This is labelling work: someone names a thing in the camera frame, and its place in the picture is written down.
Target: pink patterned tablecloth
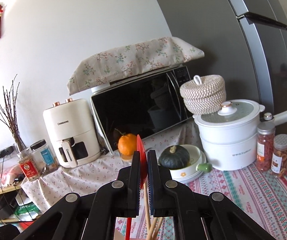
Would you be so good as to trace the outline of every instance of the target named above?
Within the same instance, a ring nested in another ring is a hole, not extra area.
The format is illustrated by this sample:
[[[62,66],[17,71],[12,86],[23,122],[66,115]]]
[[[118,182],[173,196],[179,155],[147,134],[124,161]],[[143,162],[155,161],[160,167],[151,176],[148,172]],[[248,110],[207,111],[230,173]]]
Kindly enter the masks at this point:
[[[198,128],[193,120],[144,140],[146,150],[155,149],[157,154],[174,144],[201,147]],[[113,156],[102,156],[92,163],[73,169],[61,167],[32,183],[24,181],[22,188],[38,208],[45,212],[69,192],[80,195],[96,192],[101,185],[116,179],[118,170],[127,165],[114,153]],[[190,182],[188,186],[194,192],[204,195],[213,191],[224,193],[274,238],[287,239],[287,175],[276,179],[269,173],[260,173],[251,164],[238,171],[214,169]],[[143,192],[140,203],[139,216],[132,220],[132,238],[146,238],[147,234]],[[125,234],[126,220],[117,219],[116,228]],[[157,239],[173,239],[172,218],[164,219]]]

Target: red tassel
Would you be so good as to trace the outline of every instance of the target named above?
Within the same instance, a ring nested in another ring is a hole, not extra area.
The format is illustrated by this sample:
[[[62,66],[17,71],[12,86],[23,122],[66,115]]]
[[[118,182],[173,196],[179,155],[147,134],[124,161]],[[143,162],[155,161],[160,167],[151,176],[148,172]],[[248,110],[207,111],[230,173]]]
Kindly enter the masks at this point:
[[[2,37],[2,12],[3,10],[0,10],[0,38]]]

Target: microwave control panel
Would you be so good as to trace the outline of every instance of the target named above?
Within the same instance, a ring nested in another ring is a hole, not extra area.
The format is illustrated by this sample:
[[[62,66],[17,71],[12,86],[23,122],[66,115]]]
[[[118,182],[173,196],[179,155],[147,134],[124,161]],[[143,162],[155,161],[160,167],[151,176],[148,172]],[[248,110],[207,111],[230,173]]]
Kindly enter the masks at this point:
[[[182,84],[190,81],[190,76],[189,76],[187,67],[185,66],[180,67],[180,68],[174,69],[173,71],[174,71],[174,75],[177,79],[179,87],[181,87]]]

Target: lid knob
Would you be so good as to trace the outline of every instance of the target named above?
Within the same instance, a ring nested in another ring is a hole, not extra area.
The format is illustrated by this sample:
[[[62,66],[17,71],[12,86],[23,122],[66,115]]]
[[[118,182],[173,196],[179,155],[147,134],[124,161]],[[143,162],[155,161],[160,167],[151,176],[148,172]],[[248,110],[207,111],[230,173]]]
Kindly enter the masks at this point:
[[[234,114],[237,111],[237,108],[232,106],[232,102],[223,102],[221,103],[221,110],[218,111],[218,115],[230,115]]]
[[[263,118],[264,118],[264,120],[266,120],[266,121],[269,121],[269,120],[272,120],[272,113],[265,113],[264,115],[263,115]]]

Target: orange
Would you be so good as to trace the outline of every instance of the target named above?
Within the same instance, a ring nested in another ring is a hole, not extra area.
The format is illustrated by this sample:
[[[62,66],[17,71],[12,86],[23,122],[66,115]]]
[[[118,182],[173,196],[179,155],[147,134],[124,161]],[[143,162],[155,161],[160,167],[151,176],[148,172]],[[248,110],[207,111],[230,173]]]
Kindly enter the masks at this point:
[[[132,133],[121,136],[118,141],[118,150],[123,155],[133,155],[137,150],[137,136]]]

